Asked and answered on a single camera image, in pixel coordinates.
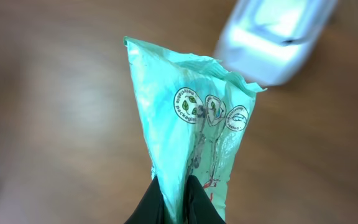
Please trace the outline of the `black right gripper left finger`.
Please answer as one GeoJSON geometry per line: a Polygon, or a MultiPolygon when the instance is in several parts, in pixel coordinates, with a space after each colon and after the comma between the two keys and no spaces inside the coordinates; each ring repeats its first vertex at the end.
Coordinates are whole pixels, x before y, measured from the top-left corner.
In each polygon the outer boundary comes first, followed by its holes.
{"type": "Polygon", "coordinates": [[[158,178],[154,177],[138,206],[124,224],[164,224],[164,210],[158,178]]]}

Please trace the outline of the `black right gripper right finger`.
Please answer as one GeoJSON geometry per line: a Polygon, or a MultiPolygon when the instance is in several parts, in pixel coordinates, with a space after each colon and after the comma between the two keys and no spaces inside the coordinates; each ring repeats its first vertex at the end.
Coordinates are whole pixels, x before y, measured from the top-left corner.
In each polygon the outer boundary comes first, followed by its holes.
{"type": "Polygon", "coordinates": [[[188,224],[226,224],[193,175],[186,181],[183,209],[188,224]]]}

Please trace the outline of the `mint green tissue packet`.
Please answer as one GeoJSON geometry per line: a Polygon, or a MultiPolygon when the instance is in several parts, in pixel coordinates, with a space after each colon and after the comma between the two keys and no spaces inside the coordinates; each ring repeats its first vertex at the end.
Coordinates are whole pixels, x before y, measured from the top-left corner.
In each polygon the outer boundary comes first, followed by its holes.
{"type": "Polygon", "coordinates": [[[227,184],[262,88],[218,60],[124,38],[145,142],[169,223],[187,223],[186,181],[197,177],[225,221],[227,184]]]}

